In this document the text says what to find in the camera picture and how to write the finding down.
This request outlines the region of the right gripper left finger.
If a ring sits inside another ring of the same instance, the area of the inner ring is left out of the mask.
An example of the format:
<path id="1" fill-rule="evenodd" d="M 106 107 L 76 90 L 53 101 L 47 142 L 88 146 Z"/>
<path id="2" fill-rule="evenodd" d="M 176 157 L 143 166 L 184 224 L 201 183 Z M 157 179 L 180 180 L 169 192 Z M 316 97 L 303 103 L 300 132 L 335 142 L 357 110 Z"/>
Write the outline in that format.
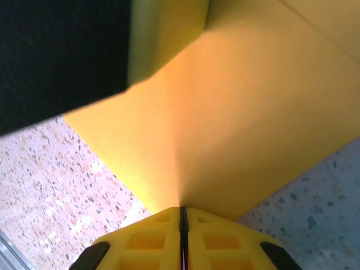
<path id="1" fill-rule="evenodd" d="M 70 269 L 181 269 L 180 208 L 171 207 L 96 239 Z"/>

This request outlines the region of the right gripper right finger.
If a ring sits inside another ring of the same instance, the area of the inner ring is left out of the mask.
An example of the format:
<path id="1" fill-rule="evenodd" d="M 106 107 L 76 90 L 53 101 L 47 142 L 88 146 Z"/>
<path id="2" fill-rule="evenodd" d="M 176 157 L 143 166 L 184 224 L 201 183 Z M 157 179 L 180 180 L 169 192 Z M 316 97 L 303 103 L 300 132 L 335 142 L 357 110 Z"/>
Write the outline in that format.
<path id="1" fill-rule="evenodd" d="M 300 269 L 272 236 L 182 208 L 182 269 Z"/>

